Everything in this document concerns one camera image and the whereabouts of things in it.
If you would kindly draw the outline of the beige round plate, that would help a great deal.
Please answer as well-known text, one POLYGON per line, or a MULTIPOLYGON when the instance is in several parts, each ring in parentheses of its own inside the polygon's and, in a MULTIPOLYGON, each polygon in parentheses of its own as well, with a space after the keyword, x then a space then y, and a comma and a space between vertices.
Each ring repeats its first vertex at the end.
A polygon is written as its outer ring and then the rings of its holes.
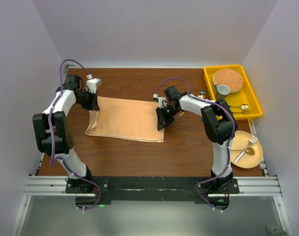
POLYGON ((231 146, 231 163, 243 169, 258 166, 263 159, 263 148, 258 138, 257 134, 236 131, 231 146))

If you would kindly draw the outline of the woven orange round plate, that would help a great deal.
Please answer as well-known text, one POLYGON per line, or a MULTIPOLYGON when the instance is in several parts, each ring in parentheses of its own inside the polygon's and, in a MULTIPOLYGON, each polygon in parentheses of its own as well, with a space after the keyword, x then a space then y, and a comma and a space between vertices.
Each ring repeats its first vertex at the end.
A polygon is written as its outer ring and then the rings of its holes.
POLYGON ((244 85, 242 75, 232 69, 220 69, 215 72, 213 75, 213 82, 216 86, 228 86, 231 93, 239 92, 244 85))

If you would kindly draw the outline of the grey white cup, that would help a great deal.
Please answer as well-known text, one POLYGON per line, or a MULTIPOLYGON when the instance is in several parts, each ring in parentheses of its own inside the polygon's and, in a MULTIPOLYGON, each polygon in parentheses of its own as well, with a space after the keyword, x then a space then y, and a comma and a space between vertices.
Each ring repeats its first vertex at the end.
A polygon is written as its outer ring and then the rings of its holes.
POLYGON ((230 93, 230 88, 227 85, 216 85, 215 90, 216 101, 224 99, 230 93))

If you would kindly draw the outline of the silver fork on plate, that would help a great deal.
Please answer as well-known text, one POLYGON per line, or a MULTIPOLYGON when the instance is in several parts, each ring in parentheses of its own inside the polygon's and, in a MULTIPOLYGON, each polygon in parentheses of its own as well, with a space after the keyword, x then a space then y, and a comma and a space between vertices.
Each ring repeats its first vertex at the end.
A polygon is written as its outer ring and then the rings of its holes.
MULTIPOLYGON (((247 144, 247 146, 244 149, 249 148, 250 146, 252 146, 253 144, 255 144, 258 141, 259 135, 258 134, 254 134, 250 139, 249 142, 247 144)), ((241 157, 245 154, 245 151, 241 152, 237 158, 234 160, 235 163, 237 163, 241 157)))

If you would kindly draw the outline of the gold black spoon in tray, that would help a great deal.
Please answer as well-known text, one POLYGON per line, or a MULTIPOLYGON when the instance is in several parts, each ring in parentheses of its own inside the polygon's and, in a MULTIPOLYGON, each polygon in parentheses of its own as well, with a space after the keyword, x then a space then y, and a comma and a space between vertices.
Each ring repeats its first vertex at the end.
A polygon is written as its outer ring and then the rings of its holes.
POLYGON ((247 104, 242 104, 240 106, 230 106, 231 108, 238 108, 241 111, 247 111, 249 110, 249 106, 247 104))

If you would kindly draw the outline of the gold spoon on plate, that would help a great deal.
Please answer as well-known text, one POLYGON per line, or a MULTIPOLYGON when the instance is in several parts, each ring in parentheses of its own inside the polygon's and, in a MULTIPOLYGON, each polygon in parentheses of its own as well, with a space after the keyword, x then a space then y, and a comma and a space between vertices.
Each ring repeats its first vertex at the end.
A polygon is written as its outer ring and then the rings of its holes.
POLYGON ((247 149, 232 149, 232 152, 243 152, 245 151, 245 153, 249 154, 249 155, 254 155, 255 154, 255 150, 251 147, 248 147, 247 149))

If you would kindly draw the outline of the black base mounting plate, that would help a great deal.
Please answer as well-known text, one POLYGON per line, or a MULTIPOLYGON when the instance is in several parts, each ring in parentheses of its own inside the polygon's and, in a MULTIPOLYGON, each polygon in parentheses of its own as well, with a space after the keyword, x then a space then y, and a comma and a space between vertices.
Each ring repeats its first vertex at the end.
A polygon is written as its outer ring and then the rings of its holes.
POLYGON ((109 205, 113 201, 210 202, 226 209, 230 195, 239 194, 237 179, 226 184, 206 177, 93 177, 95 185, 80 179, 67 181, 65 192, 75 194, 77 207, 109 205))

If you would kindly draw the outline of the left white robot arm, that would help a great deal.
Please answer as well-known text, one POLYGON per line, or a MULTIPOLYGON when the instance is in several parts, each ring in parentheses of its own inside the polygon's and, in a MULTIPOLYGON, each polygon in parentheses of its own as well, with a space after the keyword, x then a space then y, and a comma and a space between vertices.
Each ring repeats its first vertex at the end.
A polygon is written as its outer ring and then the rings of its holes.
POLYGON ((55 92, 50 106, 32 117, 32 123, 39 151, 50 156, 50 164, 58 162, 67 172, 70 187, 83 193, 98 193, 89 168, 80 160, 74 149, 67 115, 75 104, 88 111, 99 111, 97 88, 101 79, 87 76, 67 75, 55 92))

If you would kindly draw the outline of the aluminium rail frame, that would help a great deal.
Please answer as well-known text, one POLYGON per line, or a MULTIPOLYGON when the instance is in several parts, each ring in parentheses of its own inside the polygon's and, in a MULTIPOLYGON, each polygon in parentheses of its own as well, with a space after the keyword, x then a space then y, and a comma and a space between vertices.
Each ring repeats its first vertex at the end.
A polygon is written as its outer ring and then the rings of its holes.
MULTIPOLYGON (((171 128, 162 143, 73 133, 82 161, 103 176, 207 175, 212 166, 211 146, 194 120, 171 128)), ((27 180, 14 236, 265 236, 267 224, 291 231, 278 178, 267 174, 264 163, 235 169, 240 192, 223 213, 206 204, 137 201, 82 212, 65 193, 66 172, 49 161, 43 155, 39 174, 27 180)))

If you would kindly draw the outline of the peach satin napkin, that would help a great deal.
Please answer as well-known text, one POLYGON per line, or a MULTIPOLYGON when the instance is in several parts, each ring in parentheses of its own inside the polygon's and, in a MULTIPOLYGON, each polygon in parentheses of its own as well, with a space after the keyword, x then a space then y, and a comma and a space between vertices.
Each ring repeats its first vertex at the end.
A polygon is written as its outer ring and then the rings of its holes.
POLYGON ((164 130, 158 130, 156 108, 149 101, 101 97, 99 111, 89 112, 88 136, 162 143, 164 130))

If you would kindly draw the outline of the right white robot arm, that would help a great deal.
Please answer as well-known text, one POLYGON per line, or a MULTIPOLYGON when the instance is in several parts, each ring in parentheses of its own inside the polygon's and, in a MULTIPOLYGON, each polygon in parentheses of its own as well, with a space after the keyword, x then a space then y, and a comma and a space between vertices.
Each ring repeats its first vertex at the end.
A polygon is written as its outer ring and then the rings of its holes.
POLYGON ((233 180, 231 146, 238 129, 227 102, 202 99, 189 92, 180 93, 175 86, 167 88, 164 94, 164 97, 157 93, 153 95, 153 100, 159 104, 156 108, 157 130, 171 125, 180 111, 201 116, 206 136, 213 144, 214 158, 211 178, 202 183, 208 183, 214 192, 222 193, 233 180))

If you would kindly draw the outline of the yellow plastic tray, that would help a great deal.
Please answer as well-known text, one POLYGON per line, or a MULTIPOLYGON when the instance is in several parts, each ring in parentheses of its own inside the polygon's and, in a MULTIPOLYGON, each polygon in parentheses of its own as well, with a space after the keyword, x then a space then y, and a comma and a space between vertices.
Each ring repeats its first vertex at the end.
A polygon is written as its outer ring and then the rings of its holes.
POLYGON ((244 85, 239 92, 230 93, 225 97, 227 103, 231 106, 240 106, 242 104, 247 104, 249 106, 249 110, 246 111, 247 115, 235 114, 234 117, 236 120, 241 119, 254 119, 257 117, 261 117, 263 115, 263 111, 260 107, 260 104, 256 98, 255 92, 247 78, 245 70, 240 64, 232 64, 232 65, 217 65, 217 66, 205 66, 204 67, 204 80, 206 82, 210 98, 215 100, 216 90, 215 84, 213 82, 213 75, 220 69, 232 69, 239 72, 243 79, 244 85))

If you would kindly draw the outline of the black handled utensil in tray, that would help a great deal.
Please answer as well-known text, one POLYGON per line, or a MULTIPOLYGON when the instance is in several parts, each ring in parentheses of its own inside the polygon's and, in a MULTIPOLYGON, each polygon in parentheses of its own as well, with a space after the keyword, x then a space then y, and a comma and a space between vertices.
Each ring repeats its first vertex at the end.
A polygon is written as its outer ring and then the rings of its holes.
POLYGON ((241 111, 241 112, 232 112, 233 114, 242 114, 242 115, 247 115, 247 113, 245 111, 241 111))

